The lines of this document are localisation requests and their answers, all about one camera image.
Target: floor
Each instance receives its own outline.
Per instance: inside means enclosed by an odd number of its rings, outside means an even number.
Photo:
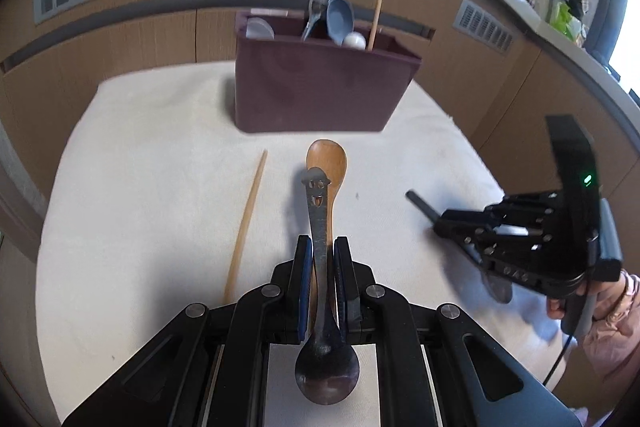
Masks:
[[[54,427],[60,422],[38,350],[35,288],[35,263],[4,238],[0,246],[0,397],[24,425]]]

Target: black cable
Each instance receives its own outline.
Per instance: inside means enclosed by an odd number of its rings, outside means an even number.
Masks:
[[[588,272],[587,275],[587,284],[584,288],[584,294],[586,296],[589,296],[589,289],[591,286],[591,272]],[[584,302],[582,303],[582,309],[580,310],[580,317],[582,316],[582,312],[584,311],[584,307],[587,304],[587,299],[584,300]],[[556,372],[556,369],[558,368],[558,365],[560,363],[560,360],[562,360],[562,357],[564,357],[564,354],[566,353],[566,350],[569,349],[569,344],[571,344],[571,341],[574,339],[575,336],[575,330],[578,327],[578,324],[580,323],[580,320],[575,321],[575,326],[574,326],[574,331],[571,332],[571,334],[567,337],[566,342],[564,343],[564,346],[562,346],[562,349],[560,351],[560,354],[558,355],[558,357],[556,358],[556,361],[554,362],[554,365],[551,367],[551,370],[549,371],[548,375],[546,375],[545,381],[542,383],[542,385],[544,385],[546,387],[546,385],[548,384],[549,380],[551,379],[551,377],[554,375],[554,373]]]

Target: pink sleeve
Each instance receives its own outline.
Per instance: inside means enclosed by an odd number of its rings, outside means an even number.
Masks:
[[[582,340],[594,370],[614,393],[624,393],[640,369],[640,278],[623,274],[622,299]]]

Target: table surface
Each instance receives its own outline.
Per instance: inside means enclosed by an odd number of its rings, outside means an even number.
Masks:
[[[476,268],[405,200],[475,208],[502,191],[452,120],[411,83],[382,133],[243,134],[233,124],[233,62],[161,68],[103,83],[63,153],[36,279],[49,392],[64,420],[186,305],[222,304],[231,253],[260,154],[269,156],[236,299],[268,282],[309,233],[300,178],[320,137],[346,150],[334,235],[409,302],[459,304],[542,379],[561,349],[542,296],[496,303]],[[308,402],[294,381],[298,346],[271,349],[266,426],[378,425],[373,346],[342,403]],[[554,382],[563,371],[559,367]]]

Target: white ball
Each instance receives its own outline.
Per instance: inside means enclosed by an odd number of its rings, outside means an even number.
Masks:
[[[348,48],[363,50],[367,47],[367,39],[364,38],[362,33],[351,32],[344,38],[342,45],[347,46]]]

